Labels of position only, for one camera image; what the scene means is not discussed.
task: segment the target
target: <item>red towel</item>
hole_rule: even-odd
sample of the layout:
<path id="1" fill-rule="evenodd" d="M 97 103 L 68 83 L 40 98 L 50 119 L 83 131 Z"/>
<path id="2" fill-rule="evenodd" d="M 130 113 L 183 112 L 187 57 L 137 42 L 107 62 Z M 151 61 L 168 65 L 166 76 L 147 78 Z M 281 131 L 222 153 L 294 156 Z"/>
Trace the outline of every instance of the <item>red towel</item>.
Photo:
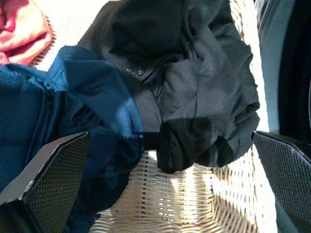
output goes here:
<path id="1" fill-rule="evenodd" d="M 29 65 L 51 40 L 48 22 L 31 0 L 0 0 L 0 66 Z"/>

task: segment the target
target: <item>blue fabric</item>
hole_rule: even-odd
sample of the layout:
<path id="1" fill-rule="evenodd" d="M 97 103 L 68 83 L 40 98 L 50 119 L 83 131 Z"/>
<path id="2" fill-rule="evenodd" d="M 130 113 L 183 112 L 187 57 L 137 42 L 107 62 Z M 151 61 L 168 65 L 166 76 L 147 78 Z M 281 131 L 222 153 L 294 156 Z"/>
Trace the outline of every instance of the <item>blue fabric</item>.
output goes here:
<path id="1" fill-rule="evenodd" d="M 50 118 L 47 91 L 27 77 L 0 70 L 0 192 L 19 175 L 46 143 L 45 122 Z"/>
<path id="2" fill-rule="evenodd" d="M 57 138 L 89 131 L 91 141 L 79 195 L 64 229 L 88 232 L 95 219 L 93 213 L 116 202 L 127 186 L 129 172 L 144 152 L 142 123 L 123 76 L 111 63 L 78 46 L 63 47 L 48 72 L 17 64 L 2 66 L 0 72 L 22 79 L 36 91 L 35 96 L 25 93 L 21 97 L 37 103 L 31 113 L 35 113 L 34 119 L 43 119 L 31 128 L 24 127 L 31 135 L 33 128 L 42 130 L 36 132 L 41 137 L 40 143 L 36 140 L 35 149 L 26 157 L 31 159 L 41 146 Z M 7 78 L 6 82 L 14 86 L 15 79 Z M 1 102 L 6 98 L 7 105 L 16 104 L 15 98 L 5 93 L 0 97 Z M 20 104 L 16 110 L 28 108 Z M 13 111 L 9 109 L 5 113 L 10 118 Z M 17 119 L 24 122 L 22 115 Z M 24 157 L 20 157 L 23 165 L 30 160 Z"/>

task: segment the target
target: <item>clothes pile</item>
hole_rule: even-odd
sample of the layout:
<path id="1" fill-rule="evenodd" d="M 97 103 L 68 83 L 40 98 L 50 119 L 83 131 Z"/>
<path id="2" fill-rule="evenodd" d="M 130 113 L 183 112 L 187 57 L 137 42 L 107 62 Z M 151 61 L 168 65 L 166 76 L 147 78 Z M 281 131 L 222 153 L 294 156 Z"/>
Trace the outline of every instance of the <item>clothes pile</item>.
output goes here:
<path id="1" fill-rule="evenodd" d="M 108 2 L 47 72 L 25 66 L 51 41 L 46 19 L 27 13 L 31 1 L 14 1 L 0 8 L 0 64 L 7 63 L 0 67 L 0 192 L 43 145 L 88 131 L 64 229 L 87 232 L 118 200 L 145 150 L 156 150 L 158 167 L 174 173 L 193 163 L 224 166 L 250 148 L 259 100 L 252 53 L 229 0 Z M 38 25 L 18 20 L 23 11 Z M 16 33 L 8 36 L 12 23 Z M 24 23 L 29 36 L 18 31 Z"/>

